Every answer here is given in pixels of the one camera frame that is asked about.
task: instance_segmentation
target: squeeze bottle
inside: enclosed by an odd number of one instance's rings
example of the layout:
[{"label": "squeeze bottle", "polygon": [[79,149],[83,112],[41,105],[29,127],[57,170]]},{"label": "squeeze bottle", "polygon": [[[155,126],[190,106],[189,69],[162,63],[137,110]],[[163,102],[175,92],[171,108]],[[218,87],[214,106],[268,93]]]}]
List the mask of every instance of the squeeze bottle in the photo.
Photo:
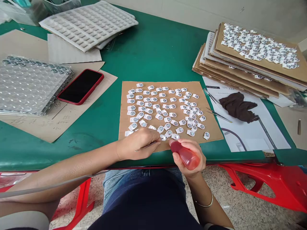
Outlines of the squeeze bottle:
[{"label": "squeeze bottle", "polygon": [[193,170],[199,165],[201,160],[196,153],[183,147],[178,141],[170,140],[169,145],[172,152],[179,154],[183,164],[188,170]]}]

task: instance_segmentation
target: green tabletop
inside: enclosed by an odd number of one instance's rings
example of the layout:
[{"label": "green tabletop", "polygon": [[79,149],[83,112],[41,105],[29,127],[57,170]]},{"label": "green tabletop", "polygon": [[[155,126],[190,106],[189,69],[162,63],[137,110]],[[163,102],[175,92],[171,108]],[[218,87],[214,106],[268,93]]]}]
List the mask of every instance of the green tabletop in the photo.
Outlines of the green tabletop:
[{"label": "green tabletop", "polygon": [[[95,1],[88,0],[85,4],[92,3]],[[101,51],[106,62],[102,69],[117,76],[117,81],[54,143],[0,122],[0,171],[40,170],[118,140],[122,81],[200,81],[205,87],[202,76],[192,71],[192,65],[208,30],[120,8],[133,14],[139,25],[118,36],[112,50]],[[0,25],[0,34],[20,28],[47,40],[43,28],[14,21]],[[264,103],[292,147],[276,150],[278,160],[286,165],[306,163],[306,152],[295,148],[273,104]],[[115,109],[109,116],[107,112],[112,105]],[[201,144],[201,147],[208,163],[268,161],[262,151],[231,153],[225,140]],[[144,160],[118,162],[112,167],[173,164],[169,150],[153,153]]]}]

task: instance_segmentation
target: blue denim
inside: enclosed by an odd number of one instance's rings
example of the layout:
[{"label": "blue denim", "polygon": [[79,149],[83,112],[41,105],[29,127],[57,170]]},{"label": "blue denim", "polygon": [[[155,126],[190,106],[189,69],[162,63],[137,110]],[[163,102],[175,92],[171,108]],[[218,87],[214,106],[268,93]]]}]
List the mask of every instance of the blue denim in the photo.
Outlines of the blue denim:
[{"label": "blue denim", "polygon": [[182,174],[178,168],[166,168],[166,169],[124,169],[124,170],[110,170],[106,173],[105,180],[103,182],[104,187],[104,199],[103,207],[105,207],[112,193],[124,185],[125,183],[135,180],[140,177],[147,176],[170,176],[179,186],[181,193],[185,198],[185,184],[182,180]]}]

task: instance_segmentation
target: black phone screen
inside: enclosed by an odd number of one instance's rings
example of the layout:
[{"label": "black phone screen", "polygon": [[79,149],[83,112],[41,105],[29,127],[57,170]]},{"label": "black phone screen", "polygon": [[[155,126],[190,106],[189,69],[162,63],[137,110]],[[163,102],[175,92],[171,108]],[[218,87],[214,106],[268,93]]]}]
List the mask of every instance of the black phone screen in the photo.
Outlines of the black phone screen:
[{"label": "black phone screen", "polygon": [[101,76],[101,73],[85,70],[59,95],[59,98],[74,103],[80,102]]}]

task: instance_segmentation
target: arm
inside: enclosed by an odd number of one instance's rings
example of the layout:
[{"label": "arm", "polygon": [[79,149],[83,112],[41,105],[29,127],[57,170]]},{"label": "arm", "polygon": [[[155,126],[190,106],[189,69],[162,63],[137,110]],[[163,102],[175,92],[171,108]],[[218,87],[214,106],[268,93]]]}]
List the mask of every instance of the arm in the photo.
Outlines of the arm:
[{"label": "arm", "polygon": [[212,199],[210,188],[208,187],[201,174],[201,171],[204,170],[206,167],[206,157],[202,153],[202,150],[196,141],[191,141],[188,139],[179,139],[178,141],[183,147],[188,148],[193,152],[197,153],[201,159],[199,165],[194,170],[190,171],[184,166],[178,153],[173,153],[173,158],[176,165],[185,175],[186,180],[189,183],[199,223],[202,226],[204,226],[206,223],[211,223],[214,225],[233,228],[230,219],[228,218],[228,216],[226,215],[226,213],[224,212],[224,210],[214,196],[213,203],[210,207],[205,208],[198,205],[209,205]]},{"label": "arm", "polygon": [[[135,152],[135,150],[153,141],[157,141],[157,143]],[[123,140],[73,156],[34,173],[14,185],[8,191],[39,188],[83,175],[93,175],[117,161],[147,158],[159,145],[160,134],[157,131],[141,128]],[[0,217],[20,211],[41,211],[51,220],[59,204],[59,200],[85,180],[71,182],[42,192],[3,199],[0,201]]]}]

